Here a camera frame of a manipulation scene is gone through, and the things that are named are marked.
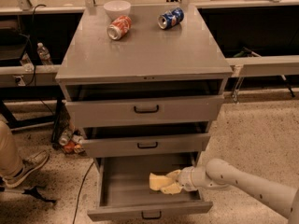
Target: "drawer handle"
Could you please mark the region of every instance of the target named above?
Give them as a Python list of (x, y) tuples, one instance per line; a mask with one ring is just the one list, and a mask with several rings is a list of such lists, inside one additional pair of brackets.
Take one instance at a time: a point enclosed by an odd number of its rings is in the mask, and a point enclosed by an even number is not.
[(152, 110), (142, 110), (142, 109), (138, 109), (136, 106), (134, 106), (134, 111), (137, 114), (149, 114), (149, 113), (157, 113), (159, 111), (159, 106), (156, 105), (155, 109)]
[(154, 146), (142, 146), (142, 144), (137, 143), (137, 147), (140, 149), (156, 148), (157, 146), (158, 146), (158, 142), (155, 142)]
[(157, 219), (160, 219), (160, 218), (162, 217), (162, 212), (160, 211), (158, 217), (144, 217), (143, 212), (141, 212), (141, 216), (142, 216), (142, 218), (145, 219), (145, 220), (157, 220)]

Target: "shoe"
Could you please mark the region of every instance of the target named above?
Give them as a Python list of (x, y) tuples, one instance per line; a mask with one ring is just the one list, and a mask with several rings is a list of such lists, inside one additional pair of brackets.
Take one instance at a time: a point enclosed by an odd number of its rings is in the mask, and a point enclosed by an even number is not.
[(33, 171), (41, 168), (49, 158), (49, 153), (47, 151), (41, 151), (36, 153), (27, 159), (24, 159), (22, 171), (19, 175), (14, 177), (3, 177), (3, 181), (7, 184), (8, 188), (16, 188), (21, 184), (26, 177)]

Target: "speckled floor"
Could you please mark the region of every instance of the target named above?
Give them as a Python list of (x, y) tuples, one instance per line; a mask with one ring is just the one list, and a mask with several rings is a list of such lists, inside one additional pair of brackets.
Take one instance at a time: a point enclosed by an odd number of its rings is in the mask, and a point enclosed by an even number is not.
[[(200, 162), (221, 158), (240, 170), (297, 188), (299, 186), (299, 92), (291, 98), (288, 92), (241, 92), (240, 104), (227, 96), (217, 121), (211, 127), (212, 137)], [(48, 114), (43, 105), (11, 105), (16, 116)], [(55, 206), (34, 198), (0, 193), (0, 223), (72, 223), (79, 187), (92, 163), (91, 159), (66, 157), (51, 147), (51, 125), (14, 132), (22, 156), (46, 149), (50, 160), (30, 175), (20, 187), (45, 186), (40, 192), (57, 199)], [(94, 209), (97, 191), (95, 166), (87, 175), (81, 192), (76, 223), (92, 223), (86, 212)], [(163, 218), (144, 223), (188, 224), (282, 224), (287, 220), (258, 203), (241, 190), (202, 190), (206, 201), (214, 203), (207, 214)], [(143, 223), (136, 220), (98, 222), (101, 224)]]

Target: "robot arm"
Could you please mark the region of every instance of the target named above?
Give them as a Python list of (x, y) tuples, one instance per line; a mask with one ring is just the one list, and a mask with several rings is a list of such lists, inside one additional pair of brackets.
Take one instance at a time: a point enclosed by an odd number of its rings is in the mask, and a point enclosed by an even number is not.
[[(149, 185), (155, 176), (149, 177)], [(269, 181), (267, 179), (239, 171), (228, 162), (213, 159), (206, 168), (203, 166), (187, 167), (170, 173), (168, 184), (159, 190), (165, 194), (198, 190), (199, 188), (219, 189), (228, 185), (235, 186), (259, 202), (270, 207), (289, 220), (289, 224), (299, 223), (299, 192), (297, 189)]]

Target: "shoe sole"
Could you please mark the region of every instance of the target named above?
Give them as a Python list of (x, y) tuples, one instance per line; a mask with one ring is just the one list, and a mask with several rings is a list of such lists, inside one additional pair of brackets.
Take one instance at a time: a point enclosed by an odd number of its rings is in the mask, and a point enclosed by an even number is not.
[(43, 162), (41, 162), (36, 168), (34, 168), (34, 169), (30, 170), (29, 172), (27, 172), (26, 175), (24, 175), (20, 180), (18, 180), (18, 181), (17, 181), (16, 183), (14, 183), (14, 184), (8, 184), (8, 183), (6, 182), (6, 180), (4, 179), (4, 181), (5, 181), (6, 184), (7, 184), (7, 187), (10, 188), (10, 189), (14, 189), (14, 188), (18, 187), (18, 186), (19, 186), (19, 185), (26, 179), (26, 177), (27, 177), (28, 175), (30, 175), (30, 174), (31, 174), (32, 172), (34, 172), (35, 170), (41, 168), (41, 167), (47, 162), (48, 159), (49, 159), (49, 155), (48, 155), (48, 157), (47, 157)]

